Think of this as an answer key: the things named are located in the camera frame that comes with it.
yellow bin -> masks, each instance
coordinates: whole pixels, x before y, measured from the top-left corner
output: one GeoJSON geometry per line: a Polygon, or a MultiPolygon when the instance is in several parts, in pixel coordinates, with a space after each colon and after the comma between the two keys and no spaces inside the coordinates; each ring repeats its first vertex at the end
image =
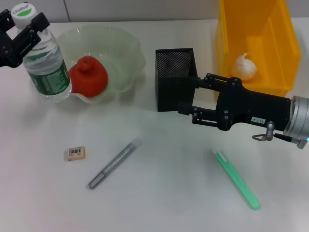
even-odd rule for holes
{"type": "Polygon", "coordinates": [[[247,89],[278,96],[293,88],[301,51],[285,0],[219,0],[217,69],[231,77],[238,56],[249,53],[257,72],[247,89]]]}

green bottle label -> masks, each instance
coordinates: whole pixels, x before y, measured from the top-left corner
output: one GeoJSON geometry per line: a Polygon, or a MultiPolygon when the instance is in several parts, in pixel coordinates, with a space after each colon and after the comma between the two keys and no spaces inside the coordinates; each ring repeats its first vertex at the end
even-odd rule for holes
{"type": "Polygon", "coordinates": [[[54,72],[46,75],[29,73],[37,90],[44,95],[56,95],[64,91],[70,84],[67,67],[62,61],[61,66],[54,72]]]}

green marker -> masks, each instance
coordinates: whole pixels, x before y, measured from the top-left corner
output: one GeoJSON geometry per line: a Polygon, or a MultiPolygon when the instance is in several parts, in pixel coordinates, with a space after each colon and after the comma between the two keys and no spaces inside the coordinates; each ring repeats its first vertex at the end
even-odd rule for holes
{"type": "Polygon", "coordinates": [[[241,192],[243,197],[246,199],[248,204],[251,206],[252,209],[259,209],[261,208],[261,204],[259,200],[256,198],[256,196],[252,193],[252,191],[249,189],[247,184],[244,182],[244,180],[241,178],[241,176],[238,174],[237,170],[234,168],[232,163],[227,159],[225,154],[220,152],[214,152],[216,154],[217,160],[223,167],[223,169],[226,171],[228,176],[231,178],[231,180],[234,182],[238,190],[241,192]]]}

mesh pen holder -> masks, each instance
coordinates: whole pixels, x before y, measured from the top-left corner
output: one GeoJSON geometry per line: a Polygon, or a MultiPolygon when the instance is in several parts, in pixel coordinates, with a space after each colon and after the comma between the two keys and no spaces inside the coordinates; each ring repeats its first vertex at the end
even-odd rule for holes
{"type": "Polygon", "coordinates": [[[158,112],[177,111],[179,102],[192,104],[195,87],[188,81],[189,77],[197,77],[192,48],[155,51],[158,112]]]}

plastic water bottle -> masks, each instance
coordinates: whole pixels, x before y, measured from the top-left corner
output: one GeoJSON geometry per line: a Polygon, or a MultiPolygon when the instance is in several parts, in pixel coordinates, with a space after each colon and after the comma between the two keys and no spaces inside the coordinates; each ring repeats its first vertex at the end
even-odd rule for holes
{"type": "MultiPolygon", "coordinates": [[[[20,33],[37,15],[33,5],[21,3],[11,10],[20,33]]],[[[39,94],[54,102],[68,97],[72,85],[62,53],[55,37],[45,29],[38,32],[41,41],[24,57],[23,64],[39,94]]]]}

